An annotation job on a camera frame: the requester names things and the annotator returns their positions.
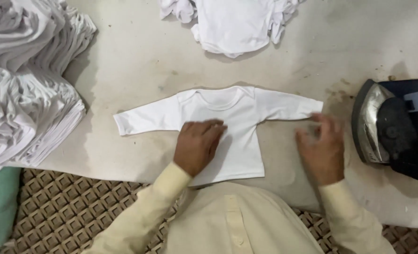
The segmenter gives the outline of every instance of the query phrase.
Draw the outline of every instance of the cream shirt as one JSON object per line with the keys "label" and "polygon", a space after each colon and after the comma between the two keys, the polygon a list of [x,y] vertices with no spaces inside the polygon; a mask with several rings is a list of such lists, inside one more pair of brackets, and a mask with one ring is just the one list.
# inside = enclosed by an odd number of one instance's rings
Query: cream shirt
{"label": "cream shirt", "polygon": [[[143,254],[164,215],[191,180],[170,163],[82,254]],[[358,205],[345,181],[319,190],[342,253],[395,254],[381,235],[381,224]],[[324,253],[282,199],[236,183],[186,192],[170,223],[165,246],[168,254]]]}

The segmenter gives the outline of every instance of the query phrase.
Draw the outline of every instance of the person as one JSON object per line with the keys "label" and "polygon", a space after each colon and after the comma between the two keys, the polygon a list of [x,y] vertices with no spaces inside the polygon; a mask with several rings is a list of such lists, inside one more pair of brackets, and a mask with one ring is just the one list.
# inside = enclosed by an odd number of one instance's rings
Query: person
{"label": "person", "polygon": [[[395,254],[382,225],[353,198],[344,180],[343,130],[333,117],[313,114],[316,137],[296,130],[302,163],[318,183],[331,234],[342,253]],[[226,130],[220,120],[185,123],[173,161],[138,193],[83,254],[140,254],[169,208],[214,158]],[[189,190],[169,225],[168,254],[324,253],[299,217],[261,188],[223,182]]]}

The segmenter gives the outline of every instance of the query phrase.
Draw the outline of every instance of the clothes iron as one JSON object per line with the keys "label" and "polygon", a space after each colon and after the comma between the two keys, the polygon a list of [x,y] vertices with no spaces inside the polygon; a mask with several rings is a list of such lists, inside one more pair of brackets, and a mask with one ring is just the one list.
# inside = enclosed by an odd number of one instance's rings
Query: clothes iron
{"label": "clothes iron", "polygon": [[364,163],[418,180],[418,79],[367,80],[353,105],[352,134]]}

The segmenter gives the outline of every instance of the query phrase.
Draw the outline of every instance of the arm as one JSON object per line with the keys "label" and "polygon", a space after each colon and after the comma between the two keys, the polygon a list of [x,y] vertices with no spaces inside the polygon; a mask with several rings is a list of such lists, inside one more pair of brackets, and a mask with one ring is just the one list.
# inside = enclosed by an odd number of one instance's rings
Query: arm
{"label": "arm", "polygon": [[321,125],[317,138],[305,130],[296,131],[298,151],[303,164],[319,184],[331,234],[344,253],[395,254],[381,235],[378,219],[353,198],[344,180],[343,127],[334,118],[314,114]]}
{"label": "arm", "polygon": [[98,234],[82,254],[140,254],[168,209],[188,183],[213,159],[226,129],[222,121],[186,123],[178,136],[175,156],[154,184]]}

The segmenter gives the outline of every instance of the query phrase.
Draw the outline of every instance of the white fabric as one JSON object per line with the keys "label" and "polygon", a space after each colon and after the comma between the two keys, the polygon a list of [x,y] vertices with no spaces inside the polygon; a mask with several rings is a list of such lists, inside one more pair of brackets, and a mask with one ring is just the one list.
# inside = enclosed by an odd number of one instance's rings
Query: white fabric
{"label": "white fabric", "polygon": [[95,31],[64,0],[0,0],[0,168],[38,166],[84,117],[61,75]]}
{"label": "white fabric", "polygon": [[201,47],[236,58],[269,43],[279,43],[284,24],[302,0],[159,0],[160,18],[169,14],[188,23]]}
{"label": "white fabric", "polygon": [[255,87],[193,89],[114,115],[120,135],[180,131],[187,121],[218,118],[228,125],[213,161],[192,185],[263,177],[256,125],[264,120],[296,120],[320,112],[323,102]]}

